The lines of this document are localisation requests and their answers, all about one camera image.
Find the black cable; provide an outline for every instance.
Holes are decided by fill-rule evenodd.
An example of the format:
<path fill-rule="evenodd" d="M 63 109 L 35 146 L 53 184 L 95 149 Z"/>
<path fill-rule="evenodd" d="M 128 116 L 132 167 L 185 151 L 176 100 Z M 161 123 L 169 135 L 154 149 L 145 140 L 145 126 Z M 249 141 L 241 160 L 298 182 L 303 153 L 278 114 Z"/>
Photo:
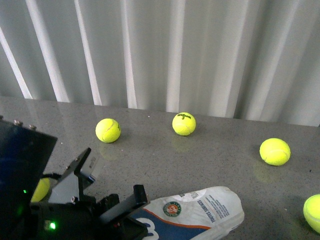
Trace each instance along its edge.
<path fill-rule="evenodd" d="M 51 178 L 51 179 L 54 179 L 54 180 L 59 180 L 61 178 L 61 174 L 58 174 L 58 173 L 48 173 L 48 174 L 43 174 L 42 175 L 42 179 L 44 178 Z"/>

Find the tennis ball logo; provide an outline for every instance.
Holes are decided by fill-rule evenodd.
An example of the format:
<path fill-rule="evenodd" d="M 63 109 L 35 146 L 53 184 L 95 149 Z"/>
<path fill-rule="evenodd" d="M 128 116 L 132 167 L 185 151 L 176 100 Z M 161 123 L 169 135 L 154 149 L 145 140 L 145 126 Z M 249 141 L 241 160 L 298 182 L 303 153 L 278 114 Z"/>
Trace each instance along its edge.
<path fill-rule="evenodd" d="M 188 136 L 196 129 L 196 119 L 188 112 L 181 112 L 173 118 L 172 127 L 177 134 Z"/>
<path fill-rule="evenodd" d="M 280 166 L 285 164 L 291 155 L 289 145 L 279 138 L 269 138 L 260 146 L 261 158 L 270 165 Z"/>
<path fill-rule="evenodd" d="M 95 134 L 104 143 L 113 143 L 120 137 L 119 123 L 111 118 L 102 119 L 95 127 Z"/>

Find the green led light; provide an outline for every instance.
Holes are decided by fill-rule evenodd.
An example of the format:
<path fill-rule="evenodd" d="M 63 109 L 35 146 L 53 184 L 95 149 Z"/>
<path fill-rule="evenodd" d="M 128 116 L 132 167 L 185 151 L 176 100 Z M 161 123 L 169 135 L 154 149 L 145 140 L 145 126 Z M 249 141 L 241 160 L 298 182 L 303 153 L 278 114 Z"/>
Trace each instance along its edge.
<path fill-rule="evenodd" d="M 55 230 L 56 229 L 56 223 L 55 222 L 51 222 L 50 225 L 49 225 L 49 228 L 51 230 Z"/>

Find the white plastic bag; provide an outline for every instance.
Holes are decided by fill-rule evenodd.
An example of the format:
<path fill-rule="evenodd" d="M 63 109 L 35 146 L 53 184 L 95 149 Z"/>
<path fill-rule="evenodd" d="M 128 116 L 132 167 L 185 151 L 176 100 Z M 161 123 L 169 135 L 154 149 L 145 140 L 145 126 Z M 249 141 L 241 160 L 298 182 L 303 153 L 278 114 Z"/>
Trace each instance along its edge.
<path fill-rule="evenodd" d="M 219 240 L 245 218 L 237 194 L 215 186 L 151 201 L 133 215 L 147 225 L 143 240 Z"/>

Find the screw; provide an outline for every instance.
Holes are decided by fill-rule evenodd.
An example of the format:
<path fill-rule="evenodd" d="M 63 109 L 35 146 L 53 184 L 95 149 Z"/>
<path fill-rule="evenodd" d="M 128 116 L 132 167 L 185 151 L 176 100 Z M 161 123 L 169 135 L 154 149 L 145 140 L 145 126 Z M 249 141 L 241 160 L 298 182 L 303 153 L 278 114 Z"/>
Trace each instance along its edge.
<path fill-rule="evenodd" d="M 13 121 L 13 124 L 16 125 L 16 126 L 21 127 L 24 123 L 23 123 L 22 121 L 19 121 L 19 120 L 16 120 L 16 119 L 15 119 L 15 120 Z"/>
<path fill-rule="evenodd" d="M 78 202 L 78 198 L 77 198 L 76 196 L 73 196 L 73 197 L 71 198 L 71 202 L 72 202 L 72 203 Z"/>
<path fill-rule="evenodd" d="M 37 129 L 37 127 L 36 127 L 35 125 L 32 125 L 32 124 L 29 125 L 29 128 L 30 128 L 31 130 L 34 130 L 34 131 Z"/>

